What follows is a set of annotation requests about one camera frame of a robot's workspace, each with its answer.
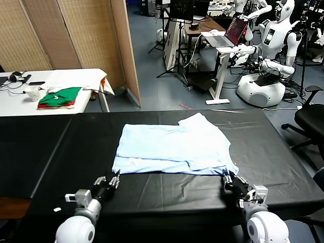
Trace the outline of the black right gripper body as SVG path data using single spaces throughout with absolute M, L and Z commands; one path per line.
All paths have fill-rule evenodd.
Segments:
M 237 178 L 233 178 L 231 184 L 224 184 L 224 188 L 231 191 L 236 198 L 244 199 L 248 194 L 249 184 L 242 184 Z

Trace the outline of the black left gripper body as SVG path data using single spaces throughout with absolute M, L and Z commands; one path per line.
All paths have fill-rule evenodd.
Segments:
M 113 187 L 108 184 L 98 184 L 94 185 L 92 188 L 92 198 L 98 200 L 99 202 L 105 202 L 112 198 Z

